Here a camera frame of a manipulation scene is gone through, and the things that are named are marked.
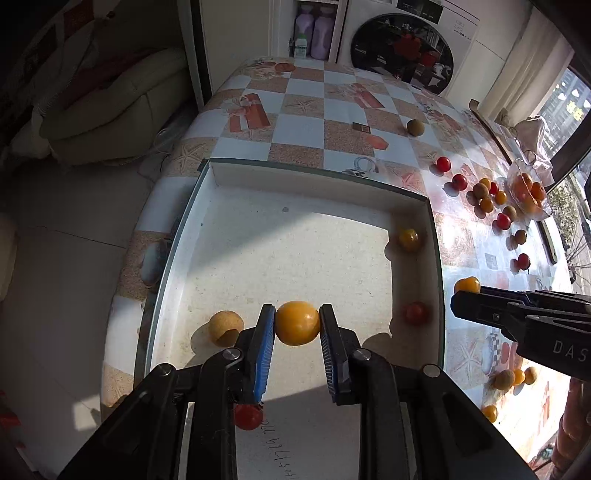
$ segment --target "table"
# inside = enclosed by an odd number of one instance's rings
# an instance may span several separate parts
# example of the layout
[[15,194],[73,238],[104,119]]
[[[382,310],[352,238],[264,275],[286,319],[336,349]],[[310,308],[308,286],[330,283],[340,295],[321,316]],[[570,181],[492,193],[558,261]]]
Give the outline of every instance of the table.
[[[418,119],[425,133],[410,137],[405,125]],[[452,170],[433,166],[445,155]],[[457,319],[449,309],[455,282],[471,275],[483,285],[510,290],[571,291],[556,224],[548,220],[558,263],[552,265],[534,222],[519,220],[495,231],[494,213],[484,215],[466,192],[450,188],[454,173],[469,187],[486,177],[502,187],[509,165],[479,120],[468,110],[394,77],[317,60],[262,58],[237,69],[207,103],[172,153],[140,216],[113,298],[103,362],[103,413],[129,393],[143,368],[149,326],[147,267],[165,258],[204,158],[246,158],[347,171],[428,196],[434,212],[446,299],[444,370],[479,407],[495,403],[495,425],[521,456],[530,460],[557,430],[569,378],[539,368],[538,381],[501,396],[486,372],[522,367],[515,345],[499,331]],[[509,234],[523,228],[525,245]],[[512,269],[526,252],[529,273]]]

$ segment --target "red object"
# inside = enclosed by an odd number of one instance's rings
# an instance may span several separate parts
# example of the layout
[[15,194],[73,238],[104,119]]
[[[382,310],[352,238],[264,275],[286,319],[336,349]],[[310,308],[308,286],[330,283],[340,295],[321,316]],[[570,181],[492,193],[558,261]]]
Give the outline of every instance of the red object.
[[415,61],[421,57],[419,50],[421,49],[421,39],[418,41],[412,39],[412,36],[404,36],[400,40],[394,42],[394,51],[396,55],[400,55],[409,61]]
[[432,68],[435,65],[435,62],[439,60],[440,53],[435,50],[426,51],[421,55],[421,60],[418,62],[421,65],[425,65],[428,69]]
[[2,425],[4,429],[9,429],[10,427],[18,427],[20,426],[20,424],[21,421],[18,419],[16,414],[12,412],[3,413],[0,415],[0,425]]
[[352,83],[351,88],[355,92],[355,103],[361,108],[384,108],[382,102],[374,97],[362,83]]
[[504,213],[499,213],[496,222],[501,230],[508,230],[511,227],[511,219]]
[[519,256],[517,257],[517,266],[519,267],[519,269],[527,270],[529,269],[530,265],[531,261],[527,254],[519,254]]
[[437,168],[440,171],[450,171],[452,169],[452,162],[447,157],[439,157],[437,159]]
[[404,306],[403,318],[409,325],[424,325],[431,320],[429,309],[422,301],[414,301]]
[[452,185],[456,190],[466,190],[468,188],[468,181],[461,173],[456,173],[452,178]]
[[234,405],[234,425],[242,430],[254,430],[263,421],[262,408],[259,405]]

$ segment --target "floor tile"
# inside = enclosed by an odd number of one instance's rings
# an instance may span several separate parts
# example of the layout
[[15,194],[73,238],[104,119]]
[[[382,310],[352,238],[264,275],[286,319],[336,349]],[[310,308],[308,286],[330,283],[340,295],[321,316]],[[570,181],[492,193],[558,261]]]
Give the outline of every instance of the floor tile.
[[18,339],[72,397],[93,398],[125,249],[45,228],[19,236],[0,337]]
[[324,118],[346,124],[358,123],[367,125],[365,110],[357,103],[343,100],[324,99]]
[[266,160],[270,143],[249,142],[236,138],[220,138],[213,149],[211,158],[247,158],[249,160]]
[[140,168],[141,160],[69,170],[51,160],[29,161],[14,174],[9,208],[20,226],[43,226],[126,248],[153,185],[138,173]]
[[201,112],[193,121],[184,137],[219,137],[227,121],[228,114],[221,109]]
[[296,59],[294,61],[296,67],[305,67],[307,69],[324,70],[324,62],[315,59]]
[[372,133],[388,142],[388,148],[386,150],[375,149],[376,158],[403,163],[411,167],[419,166],[413,146],[407,137],[401,137],[400,135],[381,131],[376,128],[372,128]]
[[283,103],[283,93],[267,92],[265,90],[252,90],[247,88],[242,93],[248,95],[249,93],[256,93],[262,102],[262,107],[266,113],[279,113],[281,110],[281,104]]
[[100,411],[68,394],[44,364],[13,336],[0,335],[0,385],[21,422],[14,434],[40,473],[54,479],[96,430]]
[[274,143],[269,151],[269,161],[323,168],[323,151],[321,148]]
[[397,87],[396,85],[392,85],[391,83],[384,83],[384,85],[386,87],[386,90],[390,94],[390,97],[394,97],[399,100],[404,100],[405,102],[409,103],[416,103],[416,99],[410,92],[410,90]]
[[356,82],[355,75],[348,73],[324,71],[324,82],[332,83],[333,85],[351,85]]
[[290,79],[286,93],[324,98],[324,83],[313,80]]
[[324,148],[324,120],[310,116],[280,114],[272,143]]

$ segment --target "orange cherry tomato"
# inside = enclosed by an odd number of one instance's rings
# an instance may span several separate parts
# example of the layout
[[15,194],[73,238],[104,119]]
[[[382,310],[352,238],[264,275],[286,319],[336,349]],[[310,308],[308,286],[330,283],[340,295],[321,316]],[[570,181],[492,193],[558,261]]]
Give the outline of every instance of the orange cherry tomato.
[[409,253],[415,253],[421,247],[418,233],[412,228],[407,228],[400,232],[398,235],[398,242],[402,248]]
[[480,208],[485,213],[491,213],[495,209],[495,206],[492,204],[490,198],[485,198],[480,201]]
[[542,201],[546,198],[546,191],[539,181],[534,182],[534,184],[531,186],[531,196],[539,201]]
[[502,190],[500,190],[495,195],[495,200],[499,205],[504,205],[507,201],[507,194],[505,192],[503,192]]
[[520,206],[525,210],[526,213],[534,213],[538,205],[535,202],[535,199],[531,195],[528,195],[521,201]]
[[484,416],[489,420],[489,422],[494,423],[496,422],[496,418],[498,416],[498,410],[496,409],[496,407],[494,405],[488,405],[486,407],[484,407],[481,412],[484,414]]
[[275,313],[275,334],[286,345],[304,345],[319,332],[320,315],[306,301],[288,301]]
[[525,182],[525,186],[527,186],[527,189],[531,190],[531,187],[534,184],[534,181],[532,180],[530,174],[529,173],[522,173],[521,178]]
[[511,191],[515,194],[517,201],[523,202],[526,197],[530,196],[530,190],[525,184],[522,177],[518,177],[512,185]]
[[453,286],[454,293],[457,293],[460,290],[480,293],[480,281],[476,277],[461,278]]
[[516,387],[517,385],[521,385],[525,381],[525,373],[523,373],[523,370],[519,368],[513,370],[513,373],[515,374],[515,381],[513,382],[513,386]]

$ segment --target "yellow cherry tomato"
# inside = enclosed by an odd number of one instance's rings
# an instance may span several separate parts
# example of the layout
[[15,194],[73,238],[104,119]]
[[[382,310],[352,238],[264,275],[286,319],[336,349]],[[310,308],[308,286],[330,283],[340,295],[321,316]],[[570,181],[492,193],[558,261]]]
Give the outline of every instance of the yellow cherry tomato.
[[275,334],[286,345],[304,345],[319,332],[320,315],[306,301],[288,301],[275,312]]
[[496,407],[494,405],[488,405],[486,407],[484,407],[481,412],[484,414],[484,416],[491,422],[494,423],[496,422],[496,418],[499,414],[498,410],[496,409]]
[[525,373],[523,373],[523,370],[519,368],[513,370],[513,373],[515,374],[515,381],[513,382],[513,386],[516,387],[517,385],[521,385],[525,381]]
[[492,204],[490,198],[485,198],[480,201],[480,208],[485,213],[491,213],[495,209],[495,206]]
[[418,233],[412,228],[407,228],[400,232],[398,235],[398,242],[400,242],[400,245],[405,251],[410,253],[415,253],[421,246]]
[[476,277],[461,278],[453,286],[454,293],[457,293],[460,290],[480,293],[480,281]]
[[500,190],[495,195],[495,200],[499,205],[504,205],[505,202],[507,201],[507,194],[505,192],[503,192],[502,190]]
[[482,183],[488,190],[491,189],[491,181],[489,179],[480,179],[480,183]]

